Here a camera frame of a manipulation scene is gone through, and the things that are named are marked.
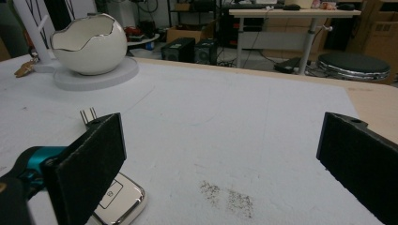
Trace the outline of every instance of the round stool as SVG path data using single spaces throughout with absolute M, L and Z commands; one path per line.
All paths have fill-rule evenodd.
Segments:
M 332 52 L 321 54 L 316 63 L 326 74 L 343 80 L 376 81 L 390 75 L 390 65 L 371 56 Z

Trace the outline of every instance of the stain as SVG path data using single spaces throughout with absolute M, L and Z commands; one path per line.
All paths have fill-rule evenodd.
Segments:
M 200 186 L 202 194 L 205 195 L 206 199 L 210 202 L 211 206 L 220 207 L 220 188 L 215 185 L 210 185 L 209 182 L 203 181 Z
M 253 200 L 248 195 L 229 190 L 227 209 L 245 218 L 253 217 Z
M 211 206 L 226 210 L 239 218 L 253 217 L 253 199 L 232 189 L 222 189 L 203 181 L 200 185 L 202 194 Z

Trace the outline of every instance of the white paper surface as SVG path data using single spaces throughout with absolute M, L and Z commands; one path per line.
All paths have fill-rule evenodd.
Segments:
M 325 112 L 357 116 L 343 88 L 139 66 L 90 92 L 0 72 L 0 175 L 30 146 L 69 145 L 94 107 L 122 114 L 121 172 L 148 195 L 134 224 L 381 224 L 315 157 Z M 37 224 L 55 224 L 45 194 L 30 205 Z

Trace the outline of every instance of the white round base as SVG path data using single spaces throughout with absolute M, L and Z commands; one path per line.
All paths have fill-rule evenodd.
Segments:
M 67 91 L 93 91 L 115 86 L 128 81 L 138 74 L 138 63 L 133 58 L 125 57 L 112 71 L 85 76 L 67 68 L 60 68 L 54 74 L 55 85 Z

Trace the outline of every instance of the white desk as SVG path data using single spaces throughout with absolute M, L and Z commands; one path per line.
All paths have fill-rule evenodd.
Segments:
M 122 115 L 121 172 L 148 194 L 134 224 L 381 224 L 315 154 L 324 111 L 398 143 L 396 88 L 140 59 L 128 82 L 69 92 L 50 74 L 15 79 L 26 60 L 0 63 L 0 176 L 28 147 L 69 145 L 94 107 Z M 29 205 L 55 224 L 45 192 Z
M 289 11 L 282 9 L 230 9 L 229 14 L 240 18 L 237 38 L 237 68 L 241 64 L 242 49 L 282 49 L 303 50 L 298 74 L 304 74 L 305 66 L 310 55 L 318 19 L 323 18 L 351 18 L 360 15 L 360 11 L 301 9 Z M 270 32 L 243 32 L 245 18 L 312 18 L 307 34 L 286 34 Z

